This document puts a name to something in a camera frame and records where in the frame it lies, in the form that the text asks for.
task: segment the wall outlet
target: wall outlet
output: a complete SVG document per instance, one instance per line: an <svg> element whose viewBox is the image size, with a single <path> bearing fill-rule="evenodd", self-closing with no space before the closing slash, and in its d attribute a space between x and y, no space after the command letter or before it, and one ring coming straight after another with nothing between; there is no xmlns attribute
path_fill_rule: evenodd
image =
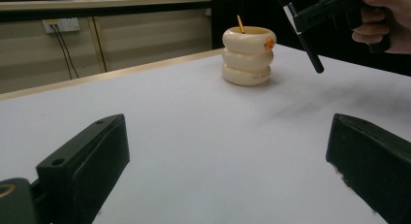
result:
<svg viewBox="0 0 411 224"><path fill-rule="evenodd" d="M79 20L76 17L43 20L43 26L47 33L54 33L54 30L51 28L52 25L56 26L60 32L79 31Z"/></svg>

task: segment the human hand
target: human hand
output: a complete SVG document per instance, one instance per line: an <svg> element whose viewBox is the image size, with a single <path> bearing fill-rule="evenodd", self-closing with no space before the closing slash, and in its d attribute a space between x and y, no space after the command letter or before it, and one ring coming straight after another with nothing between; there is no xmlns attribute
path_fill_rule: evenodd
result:
<svg viewBox="0 0 411 224"><path fill-rule="evenodd" d="M390 35L389 53L411 54L411 0L364 0L376 8L363 8L363 25L354 29L354 41L366 44L379 43Z"/></svg>

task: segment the screw hole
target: screw hole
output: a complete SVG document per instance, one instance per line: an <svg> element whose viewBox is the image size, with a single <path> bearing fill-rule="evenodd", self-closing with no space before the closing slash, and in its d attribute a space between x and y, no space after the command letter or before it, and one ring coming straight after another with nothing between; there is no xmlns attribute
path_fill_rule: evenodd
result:
<svg viewBox="0 0 411 224"><path fill-rule="evenodd" d="M58 165L61 165L62 163L64 163L64 159L56 159L56 160L52 161L51 165L52 166L58 166Z"/></svg>

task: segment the black tool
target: black tool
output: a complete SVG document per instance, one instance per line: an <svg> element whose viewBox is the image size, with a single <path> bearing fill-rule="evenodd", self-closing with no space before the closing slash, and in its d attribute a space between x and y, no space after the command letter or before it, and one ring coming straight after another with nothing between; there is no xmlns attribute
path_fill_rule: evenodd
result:
<svg viewBox="0 0 411 224"><path fill-rule="evenodd" d="M287 18L293 25L300 42L307 52L317 73L324 72L324 67L318 57L315 48L305 36L305 32L318 24L337 16L345 16L350 29L354 29L363 24L361 17L361 7L363 0L321 0L317 4L298 12L291 0L277 0L284 8ZM390 48L388 36L378 44L369 45L372 53L384 52Z"/></svg>
<svg viewBox="0 0 411 224"><path fill-rule="evenodd" d="M37 166L0 181L2 224L90 224L130 161L123 114L100 119Z"/></svg>
<svg viewBox="0 0 411 224"><path fill-rule="evenodd" d="M411 143L366 120L336 114L327 161L389 224L411 223Z"/></svg>

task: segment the orange sticker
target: orange sticker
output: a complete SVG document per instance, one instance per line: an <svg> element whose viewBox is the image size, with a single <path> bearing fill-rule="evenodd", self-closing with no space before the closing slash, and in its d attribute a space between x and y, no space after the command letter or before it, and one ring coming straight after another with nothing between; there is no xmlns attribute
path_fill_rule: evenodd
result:
<svg viewBox="0 0 411 224"><path fill-rule="evenodd" d="M264 47L266 50L272 50L274 48L275 42L274 39L271 37L267 37L266 43L264 44Z"/></svg>

